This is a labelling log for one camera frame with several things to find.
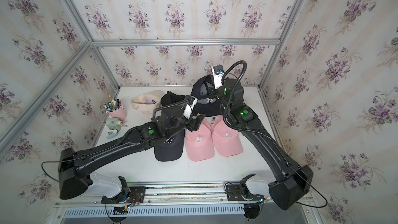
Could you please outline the pink cap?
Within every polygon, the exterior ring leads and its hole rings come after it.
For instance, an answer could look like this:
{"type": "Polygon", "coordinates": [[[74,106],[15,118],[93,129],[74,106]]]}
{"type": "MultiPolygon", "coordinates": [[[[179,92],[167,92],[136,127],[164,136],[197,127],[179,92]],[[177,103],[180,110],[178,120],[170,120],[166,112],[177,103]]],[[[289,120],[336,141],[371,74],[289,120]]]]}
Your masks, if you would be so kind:
{"type": "Polygon", "coordinates": [[[221,117],[212,118],[210,130],[212,141],[218,154],[223,157],[230,157],[243,152],[239,132],[229,128],[221,117]]]}
{"type": "Polygon", "coordinates": [[[206,119],[202,121],[197,131],[186,131],[184,146],[188,158],[194,162],[208,160],[215,155],[211,126],[206,119]]]}

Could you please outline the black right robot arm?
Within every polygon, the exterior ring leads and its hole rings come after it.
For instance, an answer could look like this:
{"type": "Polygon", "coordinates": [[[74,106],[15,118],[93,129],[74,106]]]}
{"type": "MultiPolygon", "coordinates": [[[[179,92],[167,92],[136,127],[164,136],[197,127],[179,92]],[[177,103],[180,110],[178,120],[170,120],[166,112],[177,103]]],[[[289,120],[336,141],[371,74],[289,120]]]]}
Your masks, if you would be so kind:
{"type": "Polygon", "coordinates": [[[268,184],[271,199],[282,210],[298,203],[309,192],[314,176],[312,169],[299,165],[270,136],[259,116],[244,103],[244,90],[237,79],[212,78],[210,95],[220,101],[220,112],[227,127],[246,137],[271,169],[275,178],[268,184]]]}

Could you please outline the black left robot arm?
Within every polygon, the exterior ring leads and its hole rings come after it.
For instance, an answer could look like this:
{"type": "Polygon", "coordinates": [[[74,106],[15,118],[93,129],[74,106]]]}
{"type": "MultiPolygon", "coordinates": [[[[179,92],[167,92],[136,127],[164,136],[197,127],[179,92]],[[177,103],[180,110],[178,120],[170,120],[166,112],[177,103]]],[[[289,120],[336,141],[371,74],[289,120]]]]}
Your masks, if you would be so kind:
{"type": "Polygon", "coordinates": [[[130,194],[126,179],[100,175],[96,170],[130,154],[171,141],[185,129],[196,131],[204,118],[204,114],[199,114],[187,119],[182,110],[163,109],[160,116],[130,128],[116,140],[85,150],[62,150],[58,166],[60,199],[90,194],[104,196],[114,202],[125,201],[130,194]]]}

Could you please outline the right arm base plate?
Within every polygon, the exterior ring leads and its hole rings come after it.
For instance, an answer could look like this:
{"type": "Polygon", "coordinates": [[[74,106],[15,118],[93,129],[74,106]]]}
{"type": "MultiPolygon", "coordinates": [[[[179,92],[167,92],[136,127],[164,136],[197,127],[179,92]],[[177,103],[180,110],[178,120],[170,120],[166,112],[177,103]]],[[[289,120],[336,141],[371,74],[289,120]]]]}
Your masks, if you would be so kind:
{"type": "Polygon", "coordinates": [[[254,195],[248,191],[245,186],[241,186],[240,184],[233,184],[227,182],[224,184],[224,191],[227,195],[228,202],[237,202],[237,201],[267,201],[269,197],[263,195],[254,195]]]}

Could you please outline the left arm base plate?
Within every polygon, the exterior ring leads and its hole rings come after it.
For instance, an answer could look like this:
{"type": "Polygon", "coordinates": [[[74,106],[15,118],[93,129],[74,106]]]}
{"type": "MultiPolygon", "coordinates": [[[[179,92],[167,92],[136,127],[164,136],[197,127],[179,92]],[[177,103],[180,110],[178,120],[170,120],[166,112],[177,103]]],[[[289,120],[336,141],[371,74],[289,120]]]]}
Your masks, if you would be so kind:
{"type": "Polygon", "coordinates": [[[103,196],[101,199],[102,204],[132,204],[138,205],[144,202],[146,187],[129,187],[129,190],[123,190],[121,193],[113,198],[103,196]]]}

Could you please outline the dark grey baseball cap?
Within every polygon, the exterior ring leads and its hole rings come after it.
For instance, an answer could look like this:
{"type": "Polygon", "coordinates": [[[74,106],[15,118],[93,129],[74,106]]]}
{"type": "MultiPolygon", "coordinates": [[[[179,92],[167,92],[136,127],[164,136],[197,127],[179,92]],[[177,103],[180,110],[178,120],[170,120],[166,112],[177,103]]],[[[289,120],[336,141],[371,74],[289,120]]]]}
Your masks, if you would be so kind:
{"type": "Polygon", "coordinates": [[[159,162],[178,160],[184,149],[185,130],[180,131],[165,143],[154,148],[154,156],[159,162]]]}

